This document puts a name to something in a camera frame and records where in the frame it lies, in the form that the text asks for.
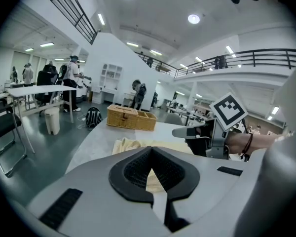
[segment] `towel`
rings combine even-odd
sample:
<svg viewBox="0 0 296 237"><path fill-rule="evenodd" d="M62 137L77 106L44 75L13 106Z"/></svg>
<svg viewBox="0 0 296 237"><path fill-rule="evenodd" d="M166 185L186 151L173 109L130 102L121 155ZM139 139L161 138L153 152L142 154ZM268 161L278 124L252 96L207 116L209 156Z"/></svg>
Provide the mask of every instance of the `towel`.
<svg viewBox="0 0 296 237"><path fill-rule="evenodd" d="M193 154L191 149L188 147L186 143L168 143L162 141L154 141L154 140L129 140L127 138L120 140L116 140L113 148L112 155L116 155L118 153L141 148L141 147L165 147L173 150L177 150L180 152L184 152L187 154ZM163 187L161 186L156 174L153 170L150 171L147 179L146 191L151 193L164 192Z"/></svg>

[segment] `wicker basket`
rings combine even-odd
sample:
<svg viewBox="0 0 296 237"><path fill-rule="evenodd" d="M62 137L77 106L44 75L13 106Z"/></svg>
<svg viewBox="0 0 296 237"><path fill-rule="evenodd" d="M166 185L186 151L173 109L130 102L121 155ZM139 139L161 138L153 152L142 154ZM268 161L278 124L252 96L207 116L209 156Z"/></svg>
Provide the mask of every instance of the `wicker basket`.
<svg viewBox="0 0 296 237"><path fill-rule="evenodd" d="M154 114L138 111L137 130L154 131L157 118Z"/></svg>
<svg viewBox="0 0 296 237"><path fill-rule="evenodd" d="M135 109L110 105L108 107L107 125L136 129L138 112Z"/></svg>

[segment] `white trash bin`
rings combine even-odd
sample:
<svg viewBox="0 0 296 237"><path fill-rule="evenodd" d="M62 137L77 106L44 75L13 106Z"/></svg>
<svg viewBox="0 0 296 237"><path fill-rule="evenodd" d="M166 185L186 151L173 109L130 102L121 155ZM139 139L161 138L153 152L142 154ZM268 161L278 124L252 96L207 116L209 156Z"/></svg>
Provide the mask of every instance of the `white trash bin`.
<svg viewBox="0 0 296 237"><path fill-rule="evenodd" d="M52 107L45 110L45 120L48 134L56 135L60 130L59 126L59 108Z"/></svg>

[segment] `railing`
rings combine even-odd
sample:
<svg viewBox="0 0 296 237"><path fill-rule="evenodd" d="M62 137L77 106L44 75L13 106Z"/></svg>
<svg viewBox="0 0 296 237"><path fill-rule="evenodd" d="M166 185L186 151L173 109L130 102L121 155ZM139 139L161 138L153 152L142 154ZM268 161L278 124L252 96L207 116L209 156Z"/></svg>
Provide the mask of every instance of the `railing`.
<svg viewBox="0 0 296 237"><path fill-rule="evenodd" d="M138 54L138 56L140 58L142 58L142 60L147 63L147 65L149 67L151 67L152 69L158 71L158 72L161 72L161 73L164 73L166 75L169 75L173 78L175 78L178 74L178 69L163 62L163 61L160 61L160 60L157 60L155 58L152 58L150 56L147 56L147 55L144 55L144 54L141 54L141 53L138 53L138 52L135 52Z"/></svg>
<svg viewBox="0 0 296 237"><path fill-rule="evenodd" d="M78 0L50 0L74 27L93 44L97 32L85 15Z"/></svg>
<svg viewBox="0 0 296 237"><path fill-rule="evenodd" d="M246 66L277 66L292 69L296 67L296 49L257 49L216 56L193 63L178 70L177 77L199 72Z"/></svg>

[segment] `black pants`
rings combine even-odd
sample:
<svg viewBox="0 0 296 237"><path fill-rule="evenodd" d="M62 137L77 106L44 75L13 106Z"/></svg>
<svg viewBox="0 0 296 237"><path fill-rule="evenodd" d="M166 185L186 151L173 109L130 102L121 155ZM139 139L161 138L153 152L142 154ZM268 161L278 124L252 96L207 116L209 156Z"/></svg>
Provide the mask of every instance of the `black pants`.
<svg viewBox="0 0 296 237"><path fill-rule="evenodd" d="M132 102L132 105L131 105L130 108L135 108L135 104L136 104L136 103L135 103L135 98L134 98L134 99L133 99L133 102ZM142 105L142 104L138 104L136 110L139 111L141 105Z"/></svg>
<svg viewBox="0 0 296 237"><path fill-rule="evenodd" d="M75 83L74 80L70 80L70 79L65 79L64 81L64 86L68 86L68 87L72 87L72 88L77 88L77 85ZM77 109L78 106L75 104L76 101L76 97L77 97L77 91L72 90L71 91L71 105L73 107L73 110ZM69 102L69 91L66 90L63 92L63 99L67 102ZM69 110L69 105L68 104L64 104L64 109Z"/></svg>

